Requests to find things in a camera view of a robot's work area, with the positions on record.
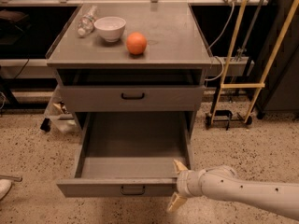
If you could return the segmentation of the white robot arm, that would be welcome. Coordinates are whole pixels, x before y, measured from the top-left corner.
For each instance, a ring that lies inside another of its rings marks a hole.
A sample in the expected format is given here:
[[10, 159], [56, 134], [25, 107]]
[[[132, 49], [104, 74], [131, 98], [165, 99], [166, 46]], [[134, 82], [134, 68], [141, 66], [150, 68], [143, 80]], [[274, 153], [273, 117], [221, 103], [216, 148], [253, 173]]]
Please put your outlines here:
[[175, 212], [189, 198], [206, 196], [217, 201], [244, 203], [299, 220], [298, 184], [241, 180], [236, 171], [226, 165], [194, 171], [174, 160], [174, 166], [176, 191], [167, 206], [168, 212]]

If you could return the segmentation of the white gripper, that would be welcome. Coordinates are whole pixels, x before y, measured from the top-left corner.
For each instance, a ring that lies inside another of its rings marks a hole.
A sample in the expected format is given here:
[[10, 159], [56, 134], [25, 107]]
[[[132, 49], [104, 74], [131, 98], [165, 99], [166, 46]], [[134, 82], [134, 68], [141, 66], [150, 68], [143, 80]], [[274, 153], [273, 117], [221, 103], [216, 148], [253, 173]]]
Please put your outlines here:
[[177, 190], [171, 196], [170, 203], [166, 211], [168, 213], [176, 212], [183, 204], [187, 202], [187, 198], [201, 197], [203, 195], [201, 187], [201, 177], [205, 170], [193, 171], [179, 160], [173, 160], [175, 172], [178, 175]]

